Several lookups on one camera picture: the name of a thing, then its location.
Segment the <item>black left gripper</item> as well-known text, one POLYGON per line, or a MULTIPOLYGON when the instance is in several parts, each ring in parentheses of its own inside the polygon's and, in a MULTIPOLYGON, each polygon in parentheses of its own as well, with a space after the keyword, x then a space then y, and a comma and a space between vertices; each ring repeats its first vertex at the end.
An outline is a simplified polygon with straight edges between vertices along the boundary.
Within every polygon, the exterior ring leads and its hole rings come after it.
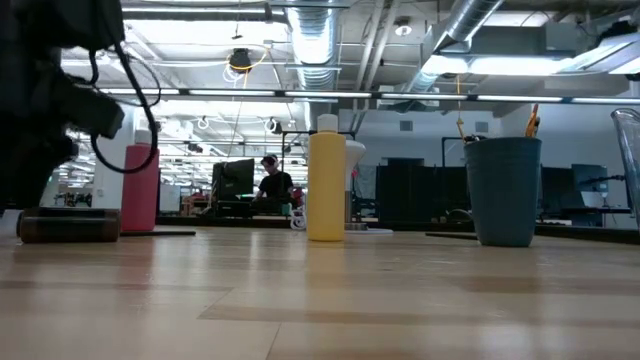
POLYGON ((0 210, 37 207, 54 170, 78 154, 58 106, 71 82, 61 50, 0 44, 0 210))

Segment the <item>brown white-capped paint bottle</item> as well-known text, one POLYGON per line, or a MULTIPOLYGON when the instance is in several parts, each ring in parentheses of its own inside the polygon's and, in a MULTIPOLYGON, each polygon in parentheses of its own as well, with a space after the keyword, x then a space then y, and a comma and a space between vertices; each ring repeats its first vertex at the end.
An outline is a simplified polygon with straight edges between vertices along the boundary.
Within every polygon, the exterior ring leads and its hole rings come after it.
POLYGON ((110 243, 121 230, 117 209, 38 207, 23 211, 17 235, 23 243, 110 243))

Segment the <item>tall red paint bottle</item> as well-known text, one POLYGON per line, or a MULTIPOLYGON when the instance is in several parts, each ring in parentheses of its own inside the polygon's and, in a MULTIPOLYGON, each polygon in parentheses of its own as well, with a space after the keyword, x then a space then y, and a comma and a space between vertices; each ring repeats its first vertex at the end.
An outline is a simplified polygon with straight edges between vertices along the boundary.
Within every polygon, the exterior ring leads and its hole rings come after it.
MULTIPOLYGON (((125 167, 141 165, 151 150, 151 133, 138 129, 134 143, 126 148, 125 167)), ((159 154, 140 172, 123 177, 121 201, 121 230, 124 232, 152 231, 155 227, 159 187, 159 154)))

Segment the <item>tall yellow paint bottle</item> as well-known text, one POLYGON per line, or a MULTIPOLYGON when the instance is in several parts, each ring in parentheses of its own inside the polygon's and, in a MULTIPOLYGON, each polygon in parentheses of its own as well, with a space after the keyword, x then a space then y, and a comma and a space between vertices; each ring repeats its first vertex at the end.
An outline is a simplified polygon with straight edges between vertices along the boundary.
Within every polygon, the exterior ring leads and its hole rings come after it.
POLYGON ((338 117, 322 114, 309 137, 307 235, 311 241, 341 242, 345 237, 346 138, 338 117))

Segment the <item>grey-blue plastic cup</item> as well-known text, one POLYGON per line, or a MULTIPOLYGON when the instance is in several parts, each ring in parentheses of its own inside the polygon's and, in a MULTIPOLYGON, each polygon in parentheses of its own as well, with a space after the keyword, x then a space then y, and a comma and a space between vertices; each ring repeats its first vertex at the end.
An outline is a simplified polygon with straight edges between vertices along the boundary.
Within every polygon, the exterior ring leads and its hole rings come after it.
POLYGON ((539 194, 542 141, 501 137, 465 145, 471 215, 484 246, 528 247, 539 194))

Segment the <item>orange handled paintbrush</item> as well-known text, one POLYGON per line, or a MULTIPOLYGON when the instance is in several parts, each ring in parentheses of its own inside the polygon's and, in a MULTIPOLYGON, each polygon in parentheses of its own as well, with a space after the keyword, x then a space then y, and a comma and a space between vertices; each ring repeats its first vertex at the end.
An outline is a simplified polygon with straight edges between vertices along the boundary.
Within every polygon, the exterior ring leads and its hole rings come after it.
POLYGON ((535 103, 532 107, 532 111, 527 122, 525 133, 526 137, 533 138, 536 136, 537 129, 539 126, 539 117, 538 117, 539 104, 535 103))

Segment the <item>white building column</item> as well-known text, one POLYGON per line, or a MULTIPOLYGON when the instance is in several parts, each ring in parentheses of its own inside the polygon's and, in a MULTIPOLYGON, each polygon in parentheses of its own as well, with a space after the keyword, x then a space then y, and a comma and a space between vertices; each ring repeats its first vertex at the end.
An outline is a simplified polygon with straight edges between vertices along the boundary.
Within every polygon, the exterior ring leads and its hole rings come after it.
MULTIPOLYGON (((125 166, 126 148, 133 143, 135 109, 123 105, 122 126, 113 139, 99 138, 97 145, 102 155, 116 167, 125 166)), ((100 161, 96 162, 93 181, 94 208, 120 209, 122 201, 123 175, 108 169, 100 161)))

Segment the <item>black computer monitor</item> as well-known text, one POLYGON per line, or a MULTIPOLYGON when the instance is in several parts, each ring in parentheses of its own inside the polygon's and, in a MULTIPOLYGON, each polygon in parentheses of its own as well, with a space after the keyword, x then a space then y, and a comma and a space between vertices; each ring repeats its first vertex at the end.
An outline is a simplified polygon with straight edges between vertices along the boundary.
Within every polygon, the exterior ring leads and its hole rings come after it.
POLYGON ((220 162, 213 166, 212 192, 217 200, 253 193, 255 160, 220 162))

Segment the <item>person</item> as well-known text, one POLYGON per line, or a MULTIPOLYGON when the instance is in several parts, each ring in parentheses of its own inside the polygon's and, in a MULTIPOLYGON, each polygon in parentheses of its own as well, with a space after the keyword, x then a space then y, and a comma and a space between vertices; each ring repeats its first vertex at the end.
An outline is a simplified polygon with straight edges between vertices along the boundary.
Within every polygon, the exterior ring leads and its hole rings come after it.
POLYGON ((293 181, 291 176, 281 171, 276 155, 269 154, 260 161, 267 175, 261 180, 253 201, 262 198, 273 201, 290 201, 293 199, 293 181))

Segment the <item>long ceiling light strip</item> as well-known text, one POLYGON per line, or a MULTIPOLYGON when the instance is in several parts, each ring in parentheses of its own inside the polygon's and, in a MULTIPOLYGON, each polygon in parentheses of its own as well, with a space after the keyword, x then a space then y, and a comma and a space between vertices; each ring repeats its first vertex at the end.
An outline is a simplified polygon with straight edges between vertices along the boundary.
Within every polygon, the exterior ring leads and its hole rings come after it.
POLYGON ((530 96, 450 93, 397 93, 356 91, 307 91, 307 90, 247 90, 247 89, 143 89, 143 95, 186 97, 256 97, 256 98, 301 98, 301 99, 355 99, 394 101, 448 101, 448 102, 496 102, 539 103, 568 105, 630 105, 640 106, 640 97, 575 97, 575 96, 530 96))

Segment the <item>blue-lit computer monitor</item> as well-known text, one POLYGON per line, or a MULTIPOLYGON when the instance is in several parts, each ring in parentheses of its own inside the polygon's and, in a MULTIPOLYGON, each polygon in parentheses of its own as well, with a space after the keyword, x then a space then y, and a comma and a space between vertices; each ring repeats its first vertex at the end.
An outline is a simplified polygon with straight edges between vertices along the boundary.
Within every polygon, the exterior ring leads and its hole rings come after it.
POLYGON ((574 188, 585 207, 600 208, 607 203, 608 172, 605 166, 573 164, 574 188))

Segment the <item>clear plastic bin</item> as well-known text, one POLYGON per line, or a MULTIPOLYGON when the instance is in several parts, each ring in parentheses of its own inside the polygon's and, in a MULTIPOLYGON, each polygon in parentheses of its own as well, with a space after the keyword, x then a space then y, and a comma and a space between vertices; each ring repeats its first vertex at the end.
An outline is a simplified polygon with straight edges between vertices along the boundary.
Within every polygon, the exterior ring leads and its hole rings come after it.
POLYGON ((640 231, 640 112, 616 109, 611 118, 617 132, 631 208, 640 231))

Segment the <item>silver ribbed ventilation duct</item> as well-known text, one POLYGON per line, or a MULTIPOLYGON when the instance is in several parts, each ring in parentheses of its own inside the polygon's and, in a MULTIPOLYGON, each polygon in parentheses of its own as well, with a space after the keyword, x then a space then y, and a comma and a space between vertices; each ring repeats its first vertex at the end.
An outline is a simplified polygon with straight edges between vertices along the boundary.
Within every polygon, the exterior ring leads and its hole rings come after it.
POLYGON ((303 91, 335 88, 337 70, 337 0, 293 0, 285 9, 297 77, 303 91))

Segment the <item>silver slanted ventilation duct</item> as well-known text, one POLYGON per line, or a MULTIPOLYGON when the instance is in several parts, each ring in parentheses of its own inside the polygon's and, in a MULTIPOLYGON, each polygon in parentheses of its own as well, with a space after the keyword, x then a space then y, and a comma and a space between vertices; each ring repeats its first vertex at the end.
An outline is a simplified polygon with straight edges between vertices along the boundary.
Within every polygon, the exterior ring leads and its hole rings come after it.
POLYGON ((432 58, 442 54, 467 54, 472 38, 505 0, 456 0, 450 15, 431 25, 420 46, 423 60, 420 69, 403 87, 403 92, 425 93, 437 78, 446 73, 439 70, 432 58))

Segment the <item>black aluminium table frame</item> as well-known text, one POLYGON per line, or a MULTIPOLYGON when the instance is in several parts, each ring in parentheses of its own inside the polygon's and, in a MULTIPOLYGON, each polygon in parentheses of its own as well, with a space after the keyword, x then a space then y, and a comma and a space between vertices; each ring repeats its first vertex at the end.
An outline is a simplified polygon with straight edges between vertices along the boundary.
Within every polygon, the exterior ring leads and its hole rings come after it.
MULTIPOLYGON (((467 223, 421 223, 421 222, 369 222, 370 228, 384 228, 393 231, 424 232, 428 236, 475 240, 472 222, 467 223)), ((640 232, 629 229, 608 229, 597 227, 576 227, 566 225, 537 225, 536 236, 576 239, 602 243, 640 246, 640 232)))

